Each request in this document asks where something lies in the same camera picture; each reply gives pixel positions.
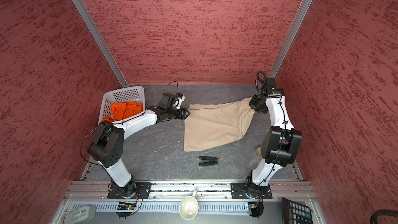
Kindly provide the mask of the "beige drawstring shorts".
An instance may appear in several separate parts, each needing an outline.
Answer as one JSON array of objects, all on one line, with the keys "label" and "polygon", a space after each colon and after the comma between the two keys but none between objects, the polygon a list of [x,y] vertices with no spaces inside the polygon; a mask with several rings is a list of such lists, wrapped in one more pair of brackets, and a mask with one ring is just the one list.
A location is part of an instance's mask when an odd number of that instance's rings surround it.
[{"label": "beige drawstring shorts", "polygon": [[184,151],[203,151],[241,140],[255,114],[250,98],[225,104],[191,104],[184,121]]}]

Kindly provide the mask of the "orange shorts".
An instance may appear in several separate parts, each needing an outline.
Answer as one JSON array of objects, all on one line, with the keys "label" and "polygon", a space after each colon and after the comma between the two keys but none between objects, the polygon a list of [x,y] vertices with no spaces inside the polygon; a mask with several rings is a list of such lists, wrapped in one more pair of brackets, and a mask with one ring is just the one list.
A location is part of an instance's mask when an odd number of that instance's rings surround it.
[{"label": "orange shorts", "polygon": [[102,121],[122,121],[140,114],[143,109],[143,104],[136,101],[112,103],[110,106],[110,115],[103,118]]}]

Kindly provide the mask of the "white plastic laundry basket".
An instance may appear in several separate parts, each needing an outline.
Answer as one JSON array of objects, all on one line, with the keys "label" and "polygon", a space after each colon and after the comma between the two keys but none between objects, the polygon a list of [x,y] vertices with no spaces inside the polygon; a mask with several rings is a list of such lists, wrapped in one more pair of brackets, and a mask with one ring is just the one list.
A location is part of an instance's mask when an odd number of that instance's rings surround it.
[{"label": "white plastic laundry basket", "polygon": [[146,108],[144,87],[127,87],[105,93],[102,98],[98,123],[100,123],[105,117],[111,115],[111,105],[113,103],[123,103],[127,101],[135,101],[138,103],[142,103],[143,105],[143,110],[140,112],[140,114],[133,116],[132,118],[136,118],[142,115]]}]

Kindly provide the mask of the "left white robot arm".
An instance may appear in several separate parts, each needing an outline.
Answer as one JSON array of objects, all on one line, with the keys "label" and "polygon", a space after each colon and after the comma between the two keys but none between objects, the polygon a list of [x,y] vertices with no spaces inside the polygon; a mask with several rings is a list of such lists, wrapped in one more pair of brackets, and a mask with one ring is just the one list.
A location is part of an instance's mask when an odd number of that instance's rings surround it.
[{"label": "left white robot arm", "polygon": [[113,186],[129,197],[135,190],[135,181],[122,161],[124,141],[146,127],[172,119],[185,120],[190,115],[186,108],[153,106],[125,122],[102,121],[94,130],[87,152],[104,168]]}]

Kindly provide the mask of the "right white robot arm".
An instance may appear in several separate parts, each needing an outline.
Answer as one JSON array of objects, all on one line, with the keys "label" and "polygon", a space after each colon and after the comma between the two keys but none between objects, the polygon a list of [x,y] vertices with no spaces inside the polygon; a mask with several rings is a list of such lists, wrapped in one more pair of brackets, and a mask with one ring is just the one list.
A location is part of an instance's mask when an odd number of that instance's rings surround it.
[{"label": "right white robot arm", "polygon": [[282,94],[262,96],[255,101],[255,110],[269,113],[271,127],[261,146],[261,161],[247,177],[245,190],[248,194],[260,193],[268,187],[278,170],[295,162],[302,134],[292,124],[285,102],[286,98]]}]

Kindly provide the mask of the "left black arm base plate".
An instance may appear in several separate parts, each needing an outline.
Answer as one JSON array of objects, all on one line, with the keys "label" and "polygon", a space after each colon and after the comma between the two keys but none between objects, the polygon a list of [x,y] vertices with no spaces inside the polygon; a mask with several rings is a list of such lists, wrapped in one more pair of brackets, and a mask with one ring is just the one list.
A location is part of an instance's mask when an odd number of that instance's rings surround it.
[{"label": "left black arm base plate", "polygon": [[108,199],[148,199],[152,183],[128,183],[125,187],[119,187],[114,182],[108,185]]}]

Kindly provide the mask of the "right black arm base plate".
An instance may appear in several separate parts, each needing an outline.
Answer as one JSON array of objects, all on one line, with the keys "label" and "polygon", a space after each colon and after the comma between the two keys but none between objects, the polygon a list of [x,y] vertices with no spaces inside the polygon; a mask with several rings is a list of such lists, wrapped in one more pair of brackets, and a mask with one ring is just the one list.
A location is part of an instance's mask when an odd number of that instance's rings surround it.
[{"label": "right black arm base plate", "polygon": [[262,196],[263,200],[273,198],[270,186],[263,187],[256,184],[251,184],[246,187],[245,183],[230,183],[231,196],[234,200],[259,200]]}]

